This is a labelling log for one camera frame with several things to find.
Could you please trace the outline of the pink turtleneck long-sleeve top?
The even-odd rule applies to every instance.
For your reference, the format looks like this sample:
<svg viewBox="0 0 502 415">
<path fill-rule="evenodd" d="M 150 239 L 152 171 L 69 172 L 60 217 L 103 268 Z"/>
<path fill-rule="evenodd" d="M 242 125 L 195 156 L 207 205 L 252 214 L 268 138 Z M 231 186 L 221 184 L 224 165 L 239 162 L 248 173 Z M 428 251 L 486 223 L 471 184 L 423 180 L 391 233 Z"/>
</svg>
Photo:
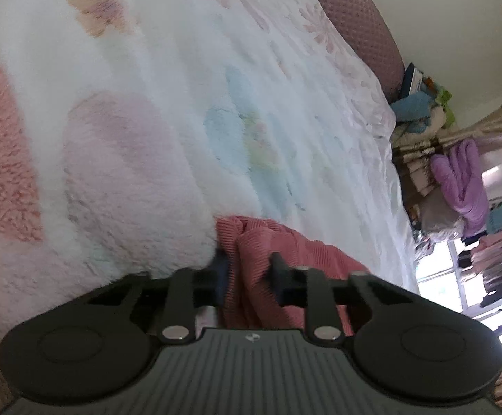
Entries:
<svg viewBox="0 0 502 415">
<path fill-rule="evenodd" d="M 218 218 L 216 235 L 230 260 L 222 310 L 223 324 L 230 329 L 302 329 L 304 266 L 336 280 L 368 271 L 337 247 L 311 241 L 271 219 Z"/>
</svg>

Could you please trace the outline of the floral fleece bed blanket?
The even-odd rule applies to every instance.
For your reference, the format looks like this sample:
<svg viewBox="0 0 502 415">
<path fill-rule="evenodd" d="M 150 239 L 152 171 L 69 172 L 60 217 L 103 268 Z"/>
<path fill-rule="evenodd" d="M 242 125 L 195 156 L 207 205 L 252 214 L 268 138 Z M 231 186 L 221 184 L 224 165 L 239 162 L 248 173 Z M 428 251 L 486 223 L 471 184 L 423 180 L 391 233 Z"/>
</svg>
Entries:
<svg viewBox="0 0 502 415">
<path fill-rule="evenodd" d="M 318 0 L 0 0 L 0 340 L 270 218 L 415 291 L 380 82 Z"/>
</svg>

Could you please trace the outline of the blue plush toy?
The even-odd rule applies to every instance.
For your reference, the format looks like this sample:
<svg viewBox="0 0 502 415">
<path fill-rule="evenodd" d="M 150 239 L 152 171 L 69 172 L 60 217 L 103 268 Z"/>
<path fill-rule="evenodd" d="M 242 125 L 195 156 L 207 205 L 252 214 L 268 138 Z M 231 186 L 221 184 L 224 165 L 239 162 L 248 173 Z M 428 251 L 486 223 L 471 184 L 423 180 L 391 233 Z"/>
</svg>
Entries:
<svg viewBox="0 0 502 415">
<path fill-rule="evenodd" d="M 424 92 L 417 92 L 391 105 L 396 123 L 409 133 L 421 134 L 431 125 L 431 111 L 435 100 Z"/>
</svg>

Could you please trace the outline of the brown striped curtain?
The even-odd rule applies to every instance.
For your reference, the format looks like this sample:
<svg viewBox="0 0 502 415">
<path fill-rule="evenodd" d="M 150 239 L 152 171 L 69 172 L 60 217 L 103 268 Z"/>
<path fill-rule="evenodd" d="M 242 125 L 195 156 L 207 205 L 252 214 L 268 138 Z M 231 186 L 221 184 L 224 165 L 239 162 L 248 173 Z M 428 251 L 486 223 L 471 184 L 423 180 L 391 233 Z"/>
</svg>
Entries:
<svg viewBox="0 0 502 415">
<path fill-rule="evenodd" d="M 502 149 L 502 105 L 468 128 L 393 147 L 393 165 L 399 176 L 406 210 L 419 204 L 437 187 L 429 166 L 431 156 L 447 154 L 454 145 L 468 139 L 476 142 L 481 155 Z"/>
</svg>

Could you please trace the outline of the mauve quilted headboard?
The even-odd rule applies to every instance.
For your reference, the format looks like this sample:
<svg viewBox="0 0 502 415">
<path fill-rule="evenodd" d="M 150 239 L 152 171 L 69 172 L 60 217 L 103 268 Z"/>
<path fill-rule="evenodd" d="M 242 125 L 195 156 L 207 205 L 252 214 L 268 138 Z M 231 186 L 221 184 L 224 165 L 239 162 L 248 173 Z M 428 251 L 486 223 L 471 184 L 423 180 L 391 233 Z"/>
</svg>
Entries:
<svg viewBox="0 0 502 415">
<path fill-rule="evenodd" d="M 373 0 L 318 0 L 339 34 L 378 78 L 386 99 L 399 97 L 403 58 Z"/>
</svg>

